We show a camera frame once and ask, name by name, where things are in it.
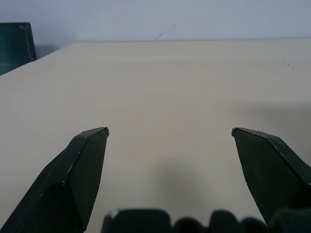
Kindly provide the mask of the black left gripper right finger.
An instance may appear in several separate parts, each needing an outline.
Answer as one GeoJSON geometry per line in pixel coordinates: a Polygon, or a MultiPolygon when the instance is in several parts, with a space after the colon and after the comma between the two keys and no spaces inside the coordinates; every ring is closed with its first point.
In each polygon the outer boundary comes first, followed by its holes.
{"type": "Polygon", "coordinates": [[[281,209],[311,209],[311,166],[281,138],[233,128],[243,175],[267,224],[281,209]]]}

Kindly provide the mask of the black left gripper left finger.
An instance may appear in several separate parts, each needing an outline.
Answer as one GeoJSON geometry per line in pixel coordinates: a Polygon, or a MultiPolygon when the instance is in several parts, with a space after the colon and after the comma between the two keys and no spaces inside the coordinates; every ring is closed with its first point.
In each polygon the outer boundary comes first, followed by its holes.
{"type": "Polygon", "coordinates": [[[40,172],[0,233],[84,233],[99,191],[109,129],[76,135],[40,172]]]}

